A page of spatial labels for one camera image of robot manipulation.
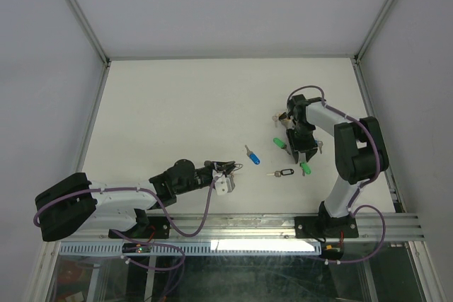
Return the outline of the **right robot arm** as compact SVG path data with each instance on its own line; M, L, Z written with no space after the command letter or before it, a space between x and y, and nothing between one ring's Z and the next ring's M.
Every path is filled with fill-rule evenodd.
M287 101L286 128L289 149L295 162L307 163L320 151L314 131L319 128L333 137L338 178L322 201L316 220L319 233L333 236L342 227L340 218L351 215L363 188L389 167L389 157L379 122L375 117L359 120L326 103L321 97L293 95Z

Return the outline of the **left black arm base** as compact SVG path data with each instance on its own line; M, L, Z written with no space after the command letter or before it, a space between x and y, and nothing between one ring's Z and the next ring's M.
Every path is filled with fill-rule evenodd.
M169 238L170 223L165 216L138 216L130 228L116 228L124 236L135 240L165 240Z

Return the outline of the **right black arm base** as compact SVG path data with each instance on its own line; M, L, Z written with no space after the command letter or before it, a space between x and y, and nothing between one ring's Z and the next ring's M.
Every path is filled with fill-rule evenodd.
M358 238L357 222L350 216L330 218L320 216L296 216L294 218L296 238Z

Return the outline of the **silver keyring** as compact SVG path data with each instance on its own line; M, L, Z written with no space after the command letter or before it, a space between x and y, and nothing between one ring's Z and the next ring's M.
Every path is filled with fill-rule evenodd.
M234 164L234 168L231 171L231 174L233 175L236 171L239 171L242 168L243 168L243 164L242 163L235 163Z

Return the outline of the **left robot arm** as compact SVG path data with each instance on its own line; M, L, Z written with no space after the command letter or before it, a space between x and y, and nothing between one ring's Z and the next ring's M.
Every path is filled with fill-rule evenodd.
M210 194L229 194L241 167L235 161L205 161L196 168L192 161L180 159L161 174L128 185L108 185L73 173L35 198L33 223L46 242L92 231L143 238L151 225L148 211L166 212L178 196L204 188Z

